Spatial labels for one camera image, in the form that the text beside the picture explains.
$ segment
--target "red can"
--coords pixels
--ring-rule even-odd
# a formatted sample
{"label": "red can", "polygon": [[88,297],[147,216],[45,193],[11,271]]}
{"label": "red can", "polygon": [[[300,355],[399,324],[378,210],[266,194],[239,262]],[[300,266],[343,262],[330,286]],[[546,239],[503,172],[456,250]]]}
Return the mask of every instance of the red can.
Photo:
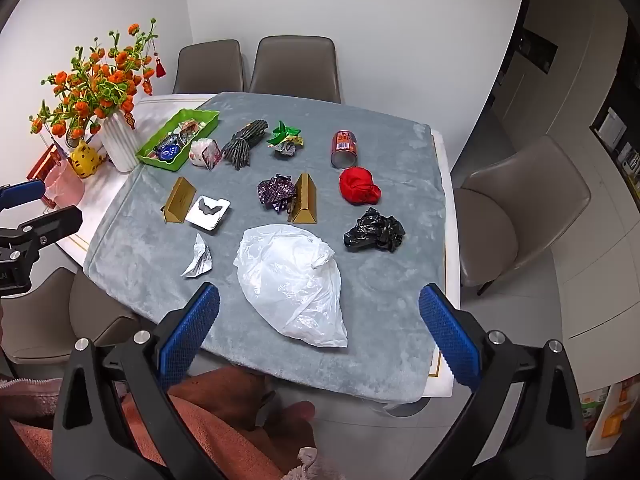
{"label": "red can", "polygon": [[331,145],[331,163],[335,168],[344,170],[358,162],[356,136],[349,130],[340,130],[334,134]]}

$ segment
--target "purple patterned wrapper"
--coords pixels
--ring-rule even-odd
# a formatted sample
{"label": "purple patterned wrapper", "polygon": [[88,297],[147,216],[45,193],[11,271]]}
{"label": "purple patterned wrapper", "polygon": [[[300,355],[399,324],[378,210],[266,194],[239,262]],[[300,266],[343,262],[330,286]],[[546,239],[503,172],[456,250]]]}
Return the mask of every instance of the purple patterned wrapper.
{"label": "purple patterned wrapper", "polygon": [[278,213],[287,209],[289,201],[295,197],[296,187],[290,176],[277,174],[258,184],[258,198],[263,205],[273,207]]}

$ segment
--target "silver bolt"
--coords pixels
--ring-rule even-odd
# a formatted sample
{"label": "silver bolt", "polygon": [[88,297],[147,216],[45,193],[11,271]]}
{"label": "silver bolt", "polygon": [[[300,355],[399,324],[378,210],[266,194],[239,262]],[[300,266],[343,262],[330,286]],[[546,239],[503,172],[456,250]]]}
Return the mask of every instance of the silver bolt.
{"label": "silver bolt", "polygon": [[494,345],[501,345],[506,341],[506,338],[499,330],[491,330],[491,332],[489,332],[489,341]]}
{"label": "silver bolt", "polygon": [[74,346],[76,347],[76,350],[85,350],[89,346],[89,340],[85,337],[81,337],[80,339],[78,339],[78,341],[76,341],[76,344]]}
{"label": "silver bolt", "polygon": [[149,338],[151,338],[151,334],[149,332],[147,332],[146,330],[140,330],[139,332],[136,332],[134,334],[133,341],[135,341],[139,345],[142,345],[149,341]]}
{"label": "silver bolt", "polygon": [[558,341],[558,339],[552,339],[549,341],[549,348],[555,354],[559,354],[562,351],[562,343]]}

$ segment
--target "table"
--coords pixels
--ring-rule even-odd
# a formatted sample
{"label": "table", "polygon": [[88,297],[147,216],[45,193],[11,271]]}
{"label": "table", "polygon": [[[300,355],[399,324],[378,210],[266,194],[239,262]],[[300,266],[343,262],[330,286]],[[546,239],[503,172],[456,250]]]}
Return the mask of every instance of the table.
{"label": "table", "polygon": [[[148,137],[153,134],[175,111],[184,107],[196,107],[207,101],[211,95],[179,95],[179,96],[154,96],[145,98],[136,105],[136,121],[144,134]],[[449,175],[449,167],[444,149],[442,136],[432,130],[432,136],[438,157],[438,166],[442,177],[442,187],[446,200],[445,220],[445,292],[449,301],[456,307],[460,307],[460,270],[458,256],[458,236],[453,202],[453,190]],[[64,240],[60,240],[60,247],[65,250],[76,262],[82,265],[86,248],[91,241],[95,229],[108,208],[111,200],[116,195],[126,175],[118,173],[111,164],[104,164],[98,173],[86,181],[86,192],[79,208],[83,212],[85,222],[81,231]],[[452,393],[453,376],[443,359],[442,354],[436,349],[431,363],[430,376],[424,389],[425,397],[449,397]]]}

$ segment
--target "person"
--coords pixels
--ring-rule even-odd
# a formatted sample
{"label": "person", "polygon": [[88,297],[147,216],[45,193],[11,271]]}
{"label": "person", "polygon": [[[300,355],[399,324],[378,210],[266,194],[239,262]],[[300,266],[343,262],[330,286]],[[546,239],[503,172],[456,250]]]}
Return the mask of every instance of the person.
{"label": "person", "polygon": [[[52,416],[61,379],[0,381],[0,406],[39,462],[51,472]],[[272,411],[262,426],[258,411],[273,397],[270,378],[236,366],[190,377],[168,395],[202,449],[229,480],[344,480],[318,455],[306,400]],[[163,464],[135,402],[122,388],[122,411],[140,453]]]}

